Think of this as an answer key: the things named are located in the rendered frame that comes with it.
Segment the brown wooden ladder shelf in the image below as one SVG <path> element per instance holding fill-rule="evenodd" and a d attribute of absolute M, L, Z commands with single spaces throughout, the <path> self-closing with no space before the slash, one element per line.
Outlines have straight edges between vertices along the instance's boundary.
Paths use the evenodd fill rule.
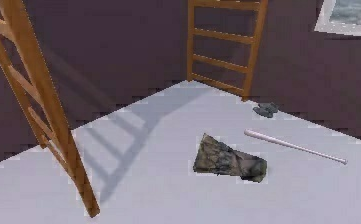
<path fill-rule="evenodd" d="M 195 8 L 217 8 L 217 9 L 232 9 L 241 11 L 254 11 L 257 14 L 256 24 L 252 36 L 243 36 L 233 33 L 224 33 L 213 30 L 206 30 L 196 28 L 195 22 Z M 248 101 L 250 98 L 250 91 L 252 87 L 252 79 L 258 58 L 258 52 L 264 28 L 266 13 L 268 9 L 268 0 L 188 0 L 187 3 L 187 81 L 196 80 L 208 86 L 218 88 L 228 93 L 240 96 L 242 101 Z M 246 66 L 233 64 L 227 61 L 222 61 L 207 56 L 202 56 L 194 53 L 194 37 L 202 36 L 214 38 L 219 40 L 237 42 L 250 46 L 250 54 Z M 193 72 L 193 62 L 198 61 L 207 63 L 213 66 L 225 68 L 245 75 L 243 86 L 241 88 L 230 84 L 220 82 Z"/>
<path fill-rule="evenodd" d="M 58 94 L 22 0 L 0 0 L 0 67 L 39 143 L 54 155 L 74 182 L 90 217 L 100 206 L 68 127 Z M 14 68 L 1 39 L 16 47 L 27 71 Z"/>

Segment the grey green crumpled cloth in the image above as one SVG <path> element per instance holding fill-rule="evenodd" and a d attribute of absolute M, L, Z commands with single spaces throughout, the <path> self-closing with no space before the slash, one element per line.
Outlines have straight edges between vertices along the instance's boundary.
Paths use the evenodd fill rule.
<path fill-rule="evenodd" d="M 267 161 L 261 157 L 234 150 L 204 133 L 193 164 L 196 173 L 238 176 L 260 183 L 267 174 Z"/>

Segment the white framed window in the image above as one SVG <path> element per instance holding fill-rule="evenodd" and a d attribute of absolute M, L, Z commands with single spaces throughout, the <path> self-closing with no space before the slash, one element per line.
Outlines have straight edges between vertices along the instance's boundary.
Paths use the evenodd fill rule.
<path fill-rule="evenodd" d="M 361 0 L 323 0 L 314 30 L 361 37 Z"/>

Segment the white baseball bat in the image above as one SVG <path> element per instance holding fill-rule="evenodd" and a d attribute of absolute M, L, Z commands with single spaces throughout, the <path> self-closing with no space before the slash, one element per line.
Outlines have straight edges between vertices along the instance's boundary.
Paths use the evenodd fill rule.
<path fill-rule="evenodd" d="M 298 145 L 294 145 L 292 143 L 289 143 L 289 142 L 286 142 L 286 141 L 283 141 L 283 140 L 280 140 L 280 139 L 277 139 L 277 138 L 274 138 L 274 137 L 271 137 L 271 136 L 268 136 L 268 135 L 265 135 L 265 134 L 262 134 L 262 133 L 258 133 L 258 132 L 252 131 L 252 130 L 245 130 L 244 134 L 249 136 L 249 137 L 252 137 L 252 138 L 260 139 L 260 140 L 267 141 L 267 142 L 270 142 L 270 143 L 273 143 L 273 144 L 282 145 L 284 147 L 297 149 L 297 150 L 304 151 L 304 152 L 307 152 L 307 153 L 310 153 L 310 154 L 314 154 L 314 155 L 317 155 L 317 156 L 320 156 L 320 157 L 323 157 L 323 158 L 327 158 L 327 159 L 342 163 L 343 165 L 348 164 L 348 160 L 346 160 L 346 159 L 337 158 L 337 157 L 330 156 L 330 155 L 327 155 L 327 154 L 324 154 L 324 153 L 316 152 L 314 150 L 310 150 L 310 149 L 307 149 L 307 148 L 304 148 L 304 147 L 301 147 L 301 146 L 298 146 Z"/>

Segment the small dark grey cloth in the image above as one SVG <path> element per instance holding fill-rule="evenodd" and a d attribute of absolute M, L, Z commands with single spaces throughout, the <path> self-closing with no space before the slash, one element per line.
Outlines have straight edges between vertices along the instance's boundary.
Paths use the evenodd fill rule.
<path fill-rule="evenodd" d="M 259 103 L 257 107 L 253 108 L 253 111 L 260 116 L 272 118 L 273 115 L 279 111 L 279 107 L 273 102 Z"/>

